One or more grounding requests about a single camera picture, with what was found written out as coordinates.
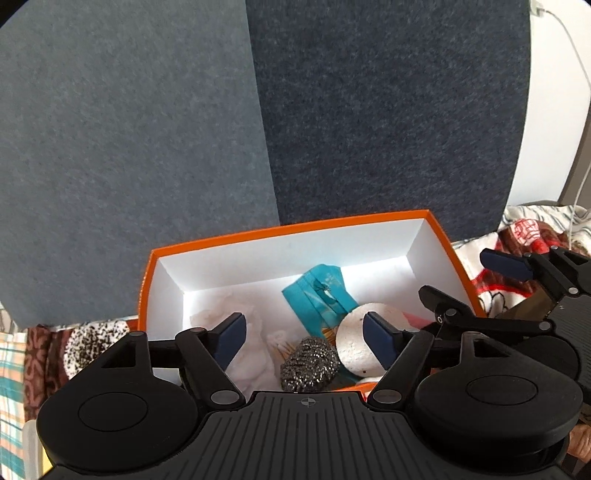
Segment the white round sponge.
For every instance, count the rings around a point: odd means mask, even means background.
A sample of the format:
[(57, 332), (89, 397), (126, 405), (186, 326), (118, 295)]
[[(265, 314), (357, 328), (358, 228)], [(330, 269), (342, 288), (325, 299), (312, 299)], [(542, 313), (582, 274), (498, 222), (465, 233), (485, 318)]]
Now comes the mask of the white round sponge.
[(335, 347), (342, 366), (361, 378), (383, 376), (402, 350), (392, 346), (388, 330), (370, 319), (372, 316), (401, 333), (419, 331), (409, 315), (385, 303), (363, 304), (346, 314), (337, 327)]

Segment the brown patterned cloth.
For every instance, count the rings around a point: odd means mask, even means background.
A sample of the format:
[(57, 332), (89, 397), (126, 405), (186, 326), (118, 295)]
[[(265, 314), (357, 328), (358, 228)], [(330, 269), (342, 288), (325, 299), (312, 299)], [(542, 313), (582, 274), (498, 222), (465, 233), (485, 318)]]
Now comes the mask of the brown patterned cloth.
[(124, 320), (61, 330), (41, 325), (29, 329), (24, 358), (25, 420), (36, 419), (46, 400), (129, 332)]

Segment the red floral blanket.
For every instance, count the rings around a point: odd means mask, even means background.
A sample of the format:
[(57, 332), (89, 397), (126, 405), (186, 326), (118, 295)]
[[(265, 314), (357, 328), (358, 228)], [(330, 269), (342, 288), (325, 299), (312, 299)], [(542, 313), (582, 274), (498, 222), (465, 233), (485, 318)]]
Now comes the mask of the red floral blanket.
[(497, 320), (534, 320), (547, 333), (523, 341), (590, 393), (590, 212), (509, 207), (497, 231), (458, 241), (456, 254), (482, 308)]

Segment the orange cardboard box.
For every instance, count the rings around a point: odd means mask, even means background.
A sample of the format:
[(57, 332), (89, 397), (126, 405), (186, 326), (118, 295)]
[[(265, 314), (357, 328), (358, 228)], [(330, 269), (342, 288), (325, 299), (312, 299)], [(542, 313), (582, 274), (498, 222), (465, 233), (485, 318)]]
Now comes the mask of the orange cardboard box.
[(337, 266), (356, 303), (382, 303), (430, 320), (418, 291), (432, 285), (485, 314), (433, 214), (391, 212), (273, 227), (152, 251), (139, 294), (138, 327), (168, 340), (193, 325), (245, 314), (247, 339), (228, 367), (245, 395), (280, 387), (270, 336), (296, 344), (308, 332), (283, 289), (318, 265)]

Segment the pink tissue pack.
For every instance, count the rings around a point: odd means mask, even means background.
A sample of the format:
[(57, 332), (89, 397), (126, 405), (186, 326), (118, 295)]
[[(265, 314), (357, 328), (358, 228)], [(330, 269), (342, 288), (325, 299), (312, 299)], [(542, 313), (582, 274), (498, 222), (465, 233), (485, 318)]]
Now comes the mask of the pink tissue pack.
[(434, 323), (433, 319), (425, 319), (423, 317), (411, 314), (409, 312), (404, 312), (403, 315), (405, 316), (405, 318), (408, 320), (409, 324), (413, 328), (416, 328), (419, 330), (426, 328), (427, 326)]

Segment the steel wool scrubber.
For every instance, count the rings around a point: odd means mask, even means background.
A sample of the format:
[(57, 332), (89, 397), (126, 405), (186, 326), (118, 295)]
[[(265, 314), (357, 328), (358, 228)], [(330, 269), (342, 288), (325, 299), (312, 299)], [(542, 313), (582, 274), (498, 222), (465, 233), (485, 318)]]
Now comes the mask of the steel wool scrubber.
[(287, 393), (322, 392), (340, 368), (338, 354), (327, 339), (308, 337), (280, 366), (280, 386)]

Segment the plaid cloth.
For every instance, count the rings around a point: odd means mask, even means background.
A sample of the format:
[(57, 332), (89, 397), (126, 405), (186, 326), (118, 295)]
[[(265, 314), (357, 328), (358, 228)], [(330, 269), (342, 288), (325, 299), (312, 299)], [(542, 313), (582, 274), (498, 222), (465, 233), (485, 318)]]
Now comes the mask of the plaid cloth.
[(24, 363), (27, 332), (1, 307), (1, 478), (24, 479)]

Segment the white wall socket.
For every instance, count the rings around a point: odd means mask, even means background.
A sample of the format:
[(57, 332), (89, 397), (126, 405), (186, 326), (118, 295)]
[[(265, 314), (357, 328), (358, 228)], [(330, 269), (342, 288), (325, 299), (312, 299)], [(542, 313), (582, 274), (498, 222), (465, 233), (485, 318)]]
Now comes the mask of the white wall socket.
[(544, 6), (542, 5), (540, 0), (530, 0), (529, 7), (530, 14), (535, 17), (540, 17), (545, 11)]

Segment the dark blue felt panel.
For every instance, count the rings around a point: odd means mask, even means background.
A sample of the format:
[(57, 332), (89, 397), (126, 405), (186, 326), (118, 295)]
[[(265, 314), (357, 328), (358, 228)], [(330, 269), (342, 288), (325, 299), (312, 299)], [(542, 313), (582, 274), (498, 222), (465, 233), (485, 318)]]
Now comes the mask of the dark blue felt panel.
[(250, 1), (250, 45), (284, 224), (427, 209), (495, 230), (530, 82), (525, 1)]

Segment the grey felt panel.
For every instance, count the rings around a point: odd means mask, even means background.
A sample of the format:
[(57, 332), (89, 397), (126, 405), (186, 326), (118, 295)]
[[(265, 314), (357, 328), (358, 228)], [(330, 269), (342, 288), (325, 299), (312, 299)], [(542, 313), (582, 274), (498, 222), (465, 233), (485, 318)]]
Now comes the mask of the grey felt panel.
[(279, 221), (242, 1), (29, 1), (1, 29), (1, 301), (131, 315), (157, 247)]

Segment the teal patterned cloth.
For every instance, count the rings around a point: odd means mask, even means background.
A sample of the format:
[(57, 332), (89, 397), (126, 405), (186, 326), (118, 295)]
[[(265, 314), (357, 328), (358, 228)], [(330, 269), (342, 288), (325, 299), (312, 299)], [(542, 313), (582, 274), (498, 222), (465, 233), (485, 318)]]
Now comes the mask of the teal patterned cloth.
[(332, 265), (312, 267), (281, 293), (312, 337), (324, 336), (325, 328), (337, 328), (360, 306), (346, 291), (341, 268)]

